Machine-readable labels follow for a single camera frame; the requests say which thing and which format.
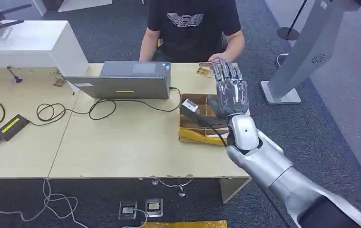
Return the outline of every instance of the robotic arm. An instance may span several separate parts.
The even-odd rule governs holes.
[[[283,150],[258,130],[249,109],[240,70],[220,60],[212,64],[218,99],[209,104],[230,129],[226,152],[261,187],[274,194],[300,228],[361,228],[361,212],[341,196],[298,172]]]

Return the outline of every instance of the white cable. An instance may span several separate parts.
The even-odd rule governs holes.
[[[146,222],[148,221],[148,214],[145,211],[140,210],[140,209],[133,209],[133,210],[143,212],[144,216],[145,216],[145,222],[139,227],[122,227],[122,228],[142,228],[143,226],[145,226]]]
[[[188,185],[190,182],[192,182],[193,178],[190,179],[188,182],[183,183],[183,184],[178,184],[178,185],[172,185],[172,184],[166,184],[165,182],[163,182],[161,179],[158,179],[159,182],[161,182],[161,184],[169,187],[169,188],[180,188],[180,187],[184,187],[186,185]]]
[[[48,187],[49,187],[49,194],[48,195],[46,195],[46,192],[45,192],[45,183],[47,183],[47,185],[48,185]],[[44,210],[45,209],[49,209],[49,210],[51,210],[56,216],[57,216],[57,218],[59,218],[59,219],[65,219],[65,218],[67,218],[68,216],[72,216],[72,220],[75,222],[75,223],[77,223],[78,225],[81,225],[82,227],[84,227],[84,228],[88,228],[87,226],[85,226],[84,224],[82,224],[82,223],[80,223],[80,222],[78,222],[78,221],[76,221],[75,220],[75,216],[74,216],[74,211],[75,211],[75,209],[77,209],[77,206],[78,206],[78,199],[77,199],[77,197],[75,197],[75,196],[65,196],[65,195],[63,195],[63,194],[60,194],[60,193],[51,193],[51,186],[50,186],[50,183],[49,183],[49,180],[44,180],[43,181],[43,195],[44,195],[44,201],[43,201],[43,204],[44,204],[44,208],[38,213],[38,214],[36,214],[34,217],[32,217],[32,218],[30,218],[30,219],[26,219],[26,218],[24,218],[23,217],[23,213],[21,212],[21,211],[1,211],[0,210],[0,214],[7,214],[7,215],[10,215],[10,214],[20,214],[20,218],[22,219],[22,221],[24,221],[24,222],[30,222],[30,221],[32,221],[32,220],[34,220],[35,218],[37,218],[37,217],[39,217],[39,215],[41,215],[41,213],[43,213],[44,212]],[[62,200],[62,199],[65,199],[66,201],[67,201],[67,203],[68,203],[68,206],[69,206],[69,209],[70,209],[70,213],[69,214],[67,214],[67,215],[65,215],[65,216],[60,216],[60,215],[58,215],[57,214],[57,212],[53,209],[53,208],[51,208],[50,206],[49,206],[49,203],[52,201],[59,201],[59,200]],[[74,208],[72,208],[72,206],[71,206],[71,203],[70,203],[70,201],[69,201],[69,199],[75,199],[75,207]]]

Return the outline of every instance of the metal stand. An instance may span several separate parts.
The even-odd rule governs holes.
[[[268,104],[301,102],[294,88],[332,57],[343,14],[359,9],[358,4],[354,6],[355,9],[350,1],[315,0],[293,49],[288,55],[281,54],[277,59],[277,65],[282,67],[270,81],[261,82]]]
[[[299,15],[301,14],[302,12],[302,9],[303,7],[305,6],[307,0],[304,0],[302,5],[301,5],[301,8],[299,8],[299,11],[298,11],[298,14],[295,16],[295,19],[292,23],[292,25],[288,28],[288,27],[282,27],[282,28],[279,28],[277,30],[277,35],[283,39],[286,39],[286,40],[297,40],[298,37],[299,37],[299,32],[297,30],[294,30],[293,27],[296,23],[296,20],[298,19]]]
[[[270,92],[270,88],[268,87],[269,81],[262,81],[260,84],[262,86],[262,90],[264,93],[264,96],[266,97],[266,101],[269,105],[277,105],[277,104],[299,104],[301,103],[301,98],[298,95],[298,92],[296,89],[292,89],[290,92],[288,92],[285,96],[281,98],[273,97],[273,95]]]

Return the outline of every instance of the power outlet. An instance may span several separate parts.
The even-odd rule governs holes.
[[[119,220],[136,219],[137,216],[137,201],[122,201],[118,212]]]
[[[164,201],[162,198],[146,199],[145,212],[148,217],[161,217],[164,214],[162,209]]]

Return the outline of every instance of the yellow label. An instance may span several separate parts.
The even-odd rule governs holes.
[[[10,123],[4,130],[2,130],[2,133],[5,133],[8,129],[10,129],[14,124],[16,124],[19,121],[19,118],[16,118],[12,123]]]

